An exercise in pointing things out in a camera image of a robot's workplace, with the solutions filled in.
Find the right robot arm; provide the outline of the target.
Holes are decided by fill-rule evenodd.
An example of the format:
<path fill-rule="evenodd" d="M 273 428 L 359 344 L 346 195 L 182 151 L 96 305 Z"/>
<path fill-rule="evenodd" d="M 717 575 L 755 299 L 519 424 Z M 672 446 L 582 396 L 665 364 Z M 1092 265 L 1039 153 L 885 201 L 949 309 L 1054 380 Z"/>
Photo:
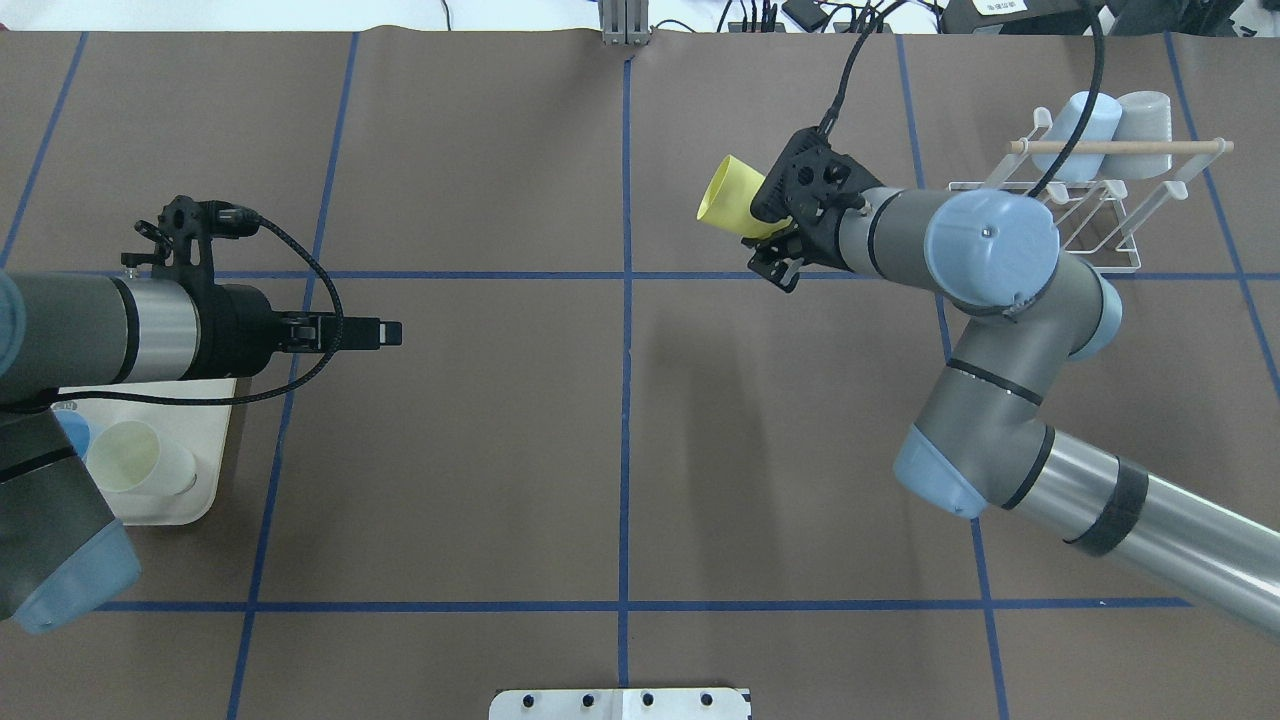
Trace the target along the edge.
<path fill-rule="evenodd" d="M 1152 578 L 1277 637 L 1277 533 L 1043 423 L 1062 368 L 1123 320 L 1117 291 L 1064 252 L 1050 210 L 1000 190 L 762 190 L 803 261 L 943 295 L 968 315 L 893 471 L 960 518 L 997 506 L 1076 552 Z"/>

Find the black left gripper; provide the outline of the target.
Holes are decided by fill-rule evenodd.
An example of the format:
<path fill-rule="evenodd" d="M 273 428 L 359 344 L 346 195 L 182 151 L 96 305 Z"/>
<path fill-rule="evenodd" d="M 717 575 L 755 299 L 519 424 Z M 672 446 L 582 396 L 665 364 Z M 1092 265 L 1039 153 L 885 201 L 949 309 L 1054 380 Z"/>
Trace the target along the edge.
<path fill-rule="evenodd" d="M 259 374 L 274 354 L 376 351 L 403 343 L 401 322 L 335 313 L 278 311 L 247 284 L 215 284 L 200 300 L 200 377 Z"/>

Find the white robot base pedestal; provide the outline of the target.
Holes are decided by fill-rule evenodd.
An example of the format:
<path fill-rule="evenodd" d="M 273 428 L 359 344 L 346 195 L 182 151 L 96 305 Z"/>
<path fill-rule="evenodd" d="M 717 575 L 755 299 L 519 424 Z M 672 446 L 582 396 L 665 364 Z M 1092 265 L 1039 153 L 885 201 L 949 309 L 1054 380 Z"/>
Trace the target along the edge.
<path fill-rule="evenodd" d="M 489 719 L 753 719 L 750 692 L 730 687 L 502 691 Z"/>

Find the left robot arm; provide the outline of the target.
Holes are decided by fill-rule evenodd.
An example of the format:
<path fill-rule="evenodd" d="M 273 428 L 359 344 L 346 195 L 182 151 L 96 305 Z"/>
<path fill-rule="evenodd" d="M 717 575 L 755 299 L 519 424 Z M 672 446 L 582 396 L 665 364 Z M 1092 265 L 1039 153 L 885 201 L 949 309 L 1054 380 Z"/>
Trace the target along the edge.
<path fill-rule="evenodd" d="M 398 346 L 403 327 L 375 316 L 279 311 L 211 272 L 156 269 L 145 279 L 35 272 L 3 279 L 3 618 L 37 635 L 93 611 L 137 582 L 141 565 L 54 406 L 60 391 L 247 378 L 274 354 Z"/>

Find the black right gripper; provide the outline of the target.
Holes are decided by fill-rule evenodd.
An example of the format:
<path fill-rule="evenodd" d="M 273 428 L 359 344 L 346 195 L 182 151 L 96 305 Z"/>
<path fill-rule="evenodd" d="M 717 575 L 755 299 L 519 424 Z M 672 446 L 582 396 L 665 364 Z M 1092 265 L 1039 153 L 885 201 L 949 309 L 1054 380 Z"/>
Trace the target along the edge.
<path fill-rule="evenodd" d="M 748 269 L 785 293 L 792 293 L 803 270 L 818 266 L 846 272 L 846 263 L 837 250 L 815 242 L 797 225 L 788 225 L 762 238 L 745 238 L 751 251 Z"/>

